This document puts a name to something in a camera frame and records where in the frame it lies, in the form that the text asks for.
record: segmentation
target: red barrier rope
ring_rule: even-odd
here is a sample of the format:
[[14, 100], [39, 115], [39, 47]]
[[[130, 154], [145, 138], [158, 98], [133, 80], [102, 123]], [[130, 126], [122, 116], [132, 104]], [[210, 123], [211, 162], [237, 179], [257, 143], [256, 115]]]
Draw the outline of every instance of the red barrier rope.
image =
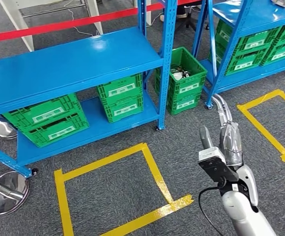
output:
[[[187, 3], [191, 3], [191, 2], [197, 2], [197, 1], [200, 1], [200, 0], [178, 0], [178, 5], [187, 4]], [[147, 11], [161, 10], [163, 7], [164, 6], [161, 3], [155, 3], [155, 4], [147, 6]], [[51, 31], [64, 30], [64, 29], [69, 29], [69, 28], [77, 27], [77, 26], [89, 25], [89, 24], [93, 24], [96, 22], [110, 21], [110, 20], [114, 20], [117, 18], [133, 16], [133, 15], [136, 15], [136, 14], [138, 14], [137, 8], [129, 8], [129, 9], [125, 9], [125, 10], [102, 14], [99, 16], [86, 17], [86, 18], [77, 19], [77, 20], [73, 20], [73, 21], [63, 21], [63, 22], [59, 22], [59, 23], [52, 23], [52, 24], [47, 24], [47, 25], [42, 25], [42, 26], [30, 27], [28, 29], [0, 32], [0, 41], [13, 39], [13, 38], [19, 38], [19, 37], [23, 37], [23, 36], [28, 36], [28, 35], [36, 35], [36, 34], [41, 34], [41, 33], [48, 33], [48, 32], [51, 32]]]

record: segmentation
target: shelf board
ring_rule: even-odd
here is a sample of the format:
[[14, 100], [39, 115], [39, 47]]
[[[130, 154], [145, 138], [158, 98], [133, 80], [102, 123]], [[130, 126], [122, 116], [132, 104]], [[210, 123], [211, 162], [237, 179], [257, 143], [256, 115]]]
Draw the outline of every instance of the shelf board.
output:
[[0, 59], [0, 114], [163, 65], [138, 27]]
[[23, 134], [18, 132], [17, 164], [24, 166], [157, 120], [159, 117], [155, 104], [146, 91], [143, 92], [143, 112], [123, 118], [115, 123], [108, 122], [101, 102], [97, 97], [81, 102], [81, 107], [89, 122], [89, 128], [45, 147], [39, 148]]
[[[213, 5], [214, 15], [234, 27], [241, 8], [241, 0], [231, 0]], [[270, 0], [253, 0], [240, 36], [249, 35], [285, 25], [285, 7]]]
[[[210, 62], [208, 59], [202, 60], [201, 61], [201, 63], [208, 71], [207, 78], [210, 84], [213, 84], [213, 64]], [[279, 73], [284, 70], [285, 59], [283, 59], [266, 66], [258, 66], [232, 75], [225, 76], [221, 79], [221, 82], [219, 85], [219, 88], [216, 91], [216, 93], [233, 89], [235, 87], [253, 82], [255, 80], [259, 80], [266, 76]]]

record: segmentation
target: blue metal shelf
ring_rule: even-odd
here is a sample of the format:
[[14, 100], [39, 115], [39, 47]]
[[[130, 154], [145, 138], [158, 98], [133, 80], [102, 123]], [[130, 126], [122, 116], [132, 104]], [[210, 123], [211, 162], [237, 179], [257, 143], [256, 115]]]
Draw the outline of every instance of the blue metal shelf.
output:
[[[138, 26], [0, 59], [0, 114], [143, 73], [144, 110], [109, 123], [98, 98], [81, 103], [90, 127], [43, 148], [18, 133], [17, 158], [0, 151], [0, 162], [26, 178], [25, 165], [156, 120], [164, 129], [167, 93], [176, 16], [176, 0], [164, 4], [162, 45], [155, 52], [146, 36], [146, 0], [138, 0]], [[160, 67], [158, 107], [147, 93], [152, 70]]]
[[138, 27], [0, 59], [0, 114], [163, 62]]
[[[233, 27], [232, 34], [218, 70], [216, 68], [213, 15]], [[208, 60], [202, 61], [202, 64], [208, 71], [207, 79], [211, 84], [210, 88], [204, 87], [204, 91], [208, 95], [206, 102], [208, 108], [212, 106], [212, 96], [215, 93], [233, 89], [285, 70], [285, 59], [283, 59], [267, 66], [258, 66], [225, 76], [225, 72], [240, 38], [285, 25], [284, 7], [275, 5], [271, 0], [230, 0], [217, 4], [213, 4], [213, 0], [202, 0], [191, 51], [194, 57], [200, 49], [207, 16], [210, 21], [210, 41], [213, 58], [212, 63]]]
[[[213, 84], [213, 64], [207, 59], [202, 60], [201, 63], [208, 71], [207, 76], [208, 81], [210, 84]], [[258, 66], [251, 68], [248, 71], [242, 71], [233, 75], [225, 76], [224, 79], [220, 82], [216, 93], [233, 89], [240, 85], [244, 85], [284, 70], [285, 59], [266, 66]]]
[[[213, 9], [214, 15], [234, 27], [241, 6], [241, 0], [231, 0], [214, 4]], [[246, 36], [282, 25], [285, 25], [285, 7], [274, 4], [270, 0], [254, 0], [238, 35]]]
[[146, 91], [143, 93], [143, 112], [115, 123], [108, 122], [101, 102], [97, 97], [83, 101], [81, 107], [89, 122], [89, 128], [45, 147], [39, 148], [23, 134], [18, 132], [17, 164], [24, 166], [159, 118], [156, 107]]

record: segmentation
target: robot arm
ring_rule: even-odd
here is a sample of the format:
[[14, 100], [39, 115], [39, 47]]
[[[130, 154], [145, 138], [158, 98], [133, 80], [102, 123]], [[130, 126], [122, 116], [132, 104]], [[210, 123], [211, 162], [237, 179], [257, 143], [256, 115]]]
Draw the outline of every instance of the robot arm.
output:
[[243, 161], [238, 124], [232, 121], [228, 104], [215, 94], [220, 118], [219, 147], [214, 147], [207, 128], [201, 127], [204, 150], [198, 164], [218, 182], [223, 208], [238, 236], [275, 236], [267, 219], [257, 208], [259, 195], [252, 170]]

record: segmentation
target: yellow tape square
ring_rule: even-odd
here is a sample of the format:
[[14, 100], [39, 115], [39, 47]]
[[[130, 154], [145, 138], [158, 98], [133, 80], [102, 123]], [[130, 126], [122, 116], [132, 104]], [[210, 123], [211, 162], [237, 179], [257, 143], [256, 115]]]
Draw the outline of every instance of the yellow tape square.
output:
[[250, 112], [248, 111], [249, 109], [258, 106], [261, 103], [268, 101], [269, 99], [271, 99], [276, 96], [280, 96], [281, 98], [285, 100], [285, 92], [280, 89], [277, 89], [277, 90], [265, 94], [259, 98], [256, 98], [255, 100], [253, 100], [246, 104], [237, 105], [237, 108], [240, 110], [242, 113], [243, 113], [247, 119], [249, 119], [252, 124], [256, 127], [259, 131], [260, 131], [262, 134], [266, 137], [269, 142], [271, 142], [272, 145], [277, 148], [277, 150], [281, 153], [281, 156], [280, 156], [281, 159], [283, 162], [285, 162], [285, 147], [281, 145], [280, 142], [278, 142], [277, 139], [275, 139], [274, 136], [269, 133], [269, 131], [265, 129], [264, 126], [262, 126], [261, 123], [259, 123], [258, 120], [256, 120], [254, 116], [253, 116]]
[[60, 216], [63, 224], [63, 231], [64, 235], [73, 235], [72, 224], [69, 213], [69, 203], [67, 201], [67, 196], [65, 189], [65, 181], [78, 177], [87, 172], [93, 171], [117, 160], [120, 160], [124, 157], [130, 156], [138, 151], [142, 151], [143, 153], [152, 176], [168, 204], [145, 214], [137, 219], [127, 222], [126, 224], [117, 227], [115, 229], [106, 232], [103, 235], [121, 236], [128, 234], [136, 229], [158, 220], [160, 218], [179, 210], [181, 208], [188, 206], [189, 204], [194, 201], [191, 199], [191, 195], [186, 195], [174, 201], [167, 189], [166, 183], [164, 183], [164, 178], [160, 173], [159, 169], [158, 168], [155, 159], [152, 157], [148, 145], [146, 143], [141, 143], [123, 151], [120, 151], [111, 156], [105, 157], [103, 159], [100, 159], [98, 161], [82, 166], [78, 169], [69, 171], [65, 174], [62, 172], [62, 169], [54, 171], [55, 184], [57, 192], [58, 203], [60, 206]]

